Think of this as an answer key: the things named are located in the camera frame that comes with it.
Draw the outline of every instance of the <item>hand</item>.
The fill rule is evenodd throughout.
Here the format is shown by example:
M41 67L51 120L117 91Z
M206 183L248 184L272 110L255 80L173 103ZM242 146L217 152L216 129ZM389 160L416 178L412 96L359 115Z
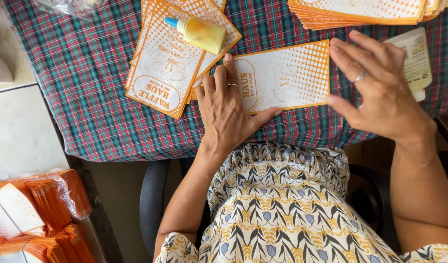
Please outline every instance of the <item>hand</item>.
M404 76L406 52L355 30L349 36L363 49L333 38L330 57L350 81L361 72L369 73L355 83L363 103L356 109L339 96L330 95L326 99L330 106L343 115L351 127L399 144L433 139L436 125L415 101Z
M227 157L258 128L280 114L281 109L272 107L255 116L248 115L243 108L239 88L227 86L239 83L231 54L225 55L224 64L217 66L214 76L203 77L204 85L196 88L196 96L204 124L201 144Z

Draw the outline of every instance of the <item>tablecloth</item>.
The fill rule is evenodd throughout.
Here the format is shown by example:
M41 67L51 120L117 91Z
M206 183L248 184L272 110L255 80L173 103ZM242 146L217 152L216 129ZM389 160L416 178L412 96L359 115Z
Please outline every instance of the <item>tablecloth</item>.
M448 113L448 9L416 26L363 26L307 31L287 0L227 0L225 14L243 38L233 55L337 37L357 29L383 41L423 26L433 82L421 104L432 116ZM194 156L204 133L196 102L179 120L125 96L128 62L137 43L140 0L109 0L93 21L48 14L32 0L4 0L53 117L65 152L91 161L156 160ZM331 93L359 104L353 85L330 64ZM350 128L327 105L291 111L271 120L246 142L293 146L343 146L375 135Z

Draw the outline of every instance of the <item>woman's left hand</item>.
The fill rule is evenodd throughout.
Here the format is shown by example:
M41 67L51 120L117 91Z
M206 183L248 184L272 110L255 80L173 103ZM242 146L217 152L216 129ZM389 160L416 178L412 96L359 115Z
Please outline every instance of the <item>woman's left hand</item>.
M213 154L227 156L258 128L282 112L269 108L255 116L248 115L240 99L234 59L227 53L224 65L216 68L214 76L205 75L203 86L196 88L198 106L204 124L201 144Z

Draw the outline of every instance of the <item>floral dress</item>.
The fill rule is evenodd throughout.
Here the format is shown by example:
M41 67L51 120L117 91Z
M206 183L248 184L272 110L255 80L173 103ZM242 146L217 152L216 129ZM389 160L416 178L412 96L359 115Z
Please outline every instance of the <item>floral dress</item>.
M249 144L216 172L201 247L170 233L156 263L448 263L448 245L396 255L345 201L341 148Z

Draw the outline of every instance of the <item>black chair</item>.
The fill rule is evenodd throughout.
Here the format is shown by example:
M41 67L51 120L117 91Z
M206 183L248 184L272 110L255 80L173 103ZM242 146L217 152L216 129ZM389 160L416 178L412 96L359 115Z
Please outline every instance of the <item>black chair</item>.
M180 159L182 176L186 175L193 160L193 157ZM141 189L139 204L141 235L150 255L154 254L156 235L164 213L164 191L170 163L171 160L151 161ZM360 176L371 186L353 193L353 208L368 224L377 225L377 234L395 252L400 252L391 213L389 181L368 167L350 164L349 168L351 174ZM203 218L197 232L197 248L205 228L210 223L209 206L205 201Z

